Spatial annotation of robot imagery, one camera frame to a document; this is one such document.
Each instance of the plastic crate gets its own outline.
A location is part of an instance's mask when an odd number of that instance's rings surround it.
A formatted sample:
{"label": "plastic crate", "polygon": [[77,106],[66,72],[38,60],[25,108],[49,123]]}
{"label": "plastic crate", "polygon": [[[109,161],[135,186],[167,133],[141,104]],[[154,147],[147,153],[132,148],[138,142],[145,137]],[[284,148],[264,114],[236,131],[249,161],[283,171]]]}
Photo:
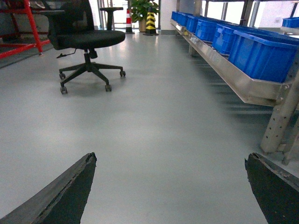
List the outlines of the plastic crate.
{"label": "plastic crate", "polygon": [[299,27],[299,17],[284,18],[282,22],[283,27],[297,28]]}
{"label": "plastic crate", "polygon": [[249,77],[282,83],[293,63],[298,45],[268,35],[250,35],[235,30],[228,60]]}
{"label": "plastic crate", "polygon": [[178,13],[178,21],[181,26],[185,27],[187,25],[189,13]]}
{"label": "plastic crate", "polygon": [[262,30],[262,29],[256,29],[256,28],[250,28],[250,27],[244,27],[244,26],[232,26],[229,24],[217,24],[216,27],[216,32],[215,36],[213,39],[212,47],[214,47],[218,52],[222,54],[227,54],[229,55],[230,50],[232,48],[232,44],[235,39],[234,31],[238,30],[244,33],[248,33],[251,35],[268,35],[268,36],[273,36],[273,37],[278,37],[281,39],[286,39],[290,41],[295,41],[299,43],[299,39],[295,39],[286,35],[281,35],[276,32],[271,32],[267,30]]}
{"label": "plastic crate", "polygon": [[217,23],[198,20],[195,35],[203,41],[213,41]]}
{"label": "plastic crate", "polygon": [[207,17],[200,18],[198,19],[195,35],[203,41],[212,42],[216,32],[217,24],[232,23]]}
{"label": "plastic crate", "polygon": [[195,16],[192,16],[192,15],[188,16],[188,21],[187,21],[186,28],[191,33],[195,33],[197,23],[198,23],[198,19],[199,19],[199,17],[195,17]]}
{"label": "plastic crate", "polygon": [[178,21],[178,13],[176,11],[171,13],[171,19],[173,19],[175,22]]}

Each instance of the chair armrest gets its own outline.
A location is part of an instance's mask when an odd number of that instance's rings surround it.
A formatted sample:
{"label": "chair armrest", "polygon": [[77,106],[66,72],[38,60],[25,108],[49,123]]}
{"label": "chair armrest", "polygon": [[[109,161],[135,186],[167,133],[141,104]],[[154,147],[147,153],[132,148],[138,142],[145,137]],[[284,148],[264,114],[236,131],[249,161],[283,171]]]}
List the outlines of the chair armrest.
{"label": "chair armrest", "polygon": [[123,7],[106,7],[100,8],[100,10],[107,12],[107,30],[112,30],[113,12],[116,10],[123,10]]}
{"label": "chair armrest", "polygon": [[39,11],[39,13],[41,15],[45,15],[48,18],[49,21],[48,38],[56,50],[60,49],[58,39],[57,39],[57,34],[59,34],[62,30],[59,21],[61,16],[65,14],[65,11],[64,10],[41,10]]}
{"label": "chair armrest", "polygon": [[56,15],[63,15],[65,14],[64,10],[41,10],[39,11],[40,14],[45,16],[56,16]]}

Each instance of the black office chair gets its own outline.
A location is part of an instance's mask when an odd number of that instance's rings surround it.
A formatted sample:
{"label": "black office chair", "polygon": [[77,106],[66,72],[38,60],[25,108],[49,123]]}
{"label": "black office chair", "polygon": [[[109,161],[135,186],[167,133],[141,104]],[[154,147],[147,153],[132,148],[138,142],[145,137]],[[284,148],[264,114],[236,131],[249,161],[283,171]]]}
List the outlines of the black office chair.
{"label": "black office chair", "polygon": [[[90,59],[97,58],[95,48],[104,48],[116,45],[125,40],[125,33],[112,30],[113,12],[123,10],[122,7],[101,8],[101,11],[108,13],[107,30],[95,30],[93,15],[88,0],[41,0],[45,6],[45,11],[41,14],[49,19],[48,38],[56,50],[75,48],[84,50],[85,63],[60,69],[59,76],[60,91],[67,93],[65,83],[71,81],[85,71],[93,72],[96,76],[105,81],[106,91],[111,91],[109,80],[99,71],[99,69],[120,69],[120,75],[126,76],[126,72],[121,66],[92,63]],[[73,71],[65,77],[64,71]]]}

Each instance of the chair base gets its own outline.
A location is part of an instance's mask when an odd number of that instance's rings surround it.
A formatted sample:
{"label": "chair base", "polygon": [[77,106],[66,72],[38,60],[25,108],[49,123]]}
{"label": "chair base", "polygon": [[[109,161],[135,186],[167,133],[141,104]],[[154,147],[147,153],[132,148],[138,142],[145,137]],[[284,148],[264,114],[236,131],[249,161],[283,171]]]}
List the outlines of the chair base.
{"label": "chair base", "polygon": [[[102,79],[105,83],[105,89],[106,91],[111,91],[111,85],[109,84],[109,80],[99,71],[99,69],[120,69],[120,75],[122,76],[126,76],[126,72],[123,70],[123,67],[121,66],[115,66],[115,65],[108,65],[108,64],[99,64],[99,63],[95,63],[95,62],[90,62],[89,57],[85,58],[85,63],[82,64],[78,64],[78,65],[74,65],[71,67],[67,67],[67,68],[63,68],[59,70],[59,76],[61,79],[63,79],[60,82],[61,88],[60,91],[62,94],[66,94],[67,93],[67,89],[64,86],[64,84],[66,84],[67,82],[71,81],[72,79],[74,79],[75,77],[81,75],[84,72],[92,72],[93,74],[95,74],[97,77],[99,77],[100,79]],[[71,73],[68,77],[65,77],[65,74],[63,73],[64,71],[73,71],[75,70],[73,73]]]}

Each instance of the shelf rack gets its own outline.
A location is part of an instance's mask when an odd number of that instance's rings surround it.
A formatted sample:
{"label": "shelf rack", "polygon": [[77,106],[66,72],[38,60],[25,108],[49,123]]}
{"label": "shelf rack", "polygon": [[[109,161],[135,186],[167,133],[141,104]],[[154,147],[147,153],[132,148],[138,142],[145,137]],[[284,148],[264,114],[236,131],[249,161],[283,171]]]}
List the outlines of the shelf rack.
{"label": "shelf rack", "polygon": [[284,31],[285,33],[291,33],[294,35],[299,35],[299,28],[289,28],[289,27],[281,27],[281,31]]}
{"label": "shelf rack", "polygon": [[39,38],[39,33],[37,32],[36,23],[33,18],[33,13],[38,14],[39,10],[32,11],[30,8],[29,0],[23,0],[23,4],[24,4],[24,8],[21,8],[21,9],[9,8],[9,9],[0,10],[0,13],[9,13],[11,15],[12,21],[14,23],[14,28],[15,28],[15,33],[8,34],[8,35],[2,35],[2,36],[0,36],[0,38],[1,37],[10,37],[10,36],[20,36],[21,34],[26,33],[26,32],[19,31],[16,19],[14,17],[14,14],[26,14],[28,17],[31,29],[32,29],[32,34],[33,34],[35,43],[0,44],[0,47],[15,48],[13,50],[9,50],[9,51],[0,53],[0,59],[21,53],[21,52],[31,49],[31,48],[37,48],[39,51],[39,55],[42,56],[43,55],[42,46],[50,43],[49,40],[41,41]]}
{"label": "shelf rack", "polygon": [[[245,0],[240,20],[241,25],[248,24],[252,5],[253,0]],[[194,16],[200,15],[201,6],[202,0],[194,0]],[[272,116],[260,147],[264,154],[282,152],[285,155],[282,163],[287,165],[299,149],[299,119],[290,137],[285,142],[283,140],[289,122],[299,104],[299,50],[288,71],[285,83],[256,80],[235,67],[226,57],[214,50],[209,43],[201,41],[187,31],[186,27],[182,27],[174,20],[171,20],[170,23],[190,44],[189,53],[191,55],[195,52],[199,53],[244,103],[273,106]]]}

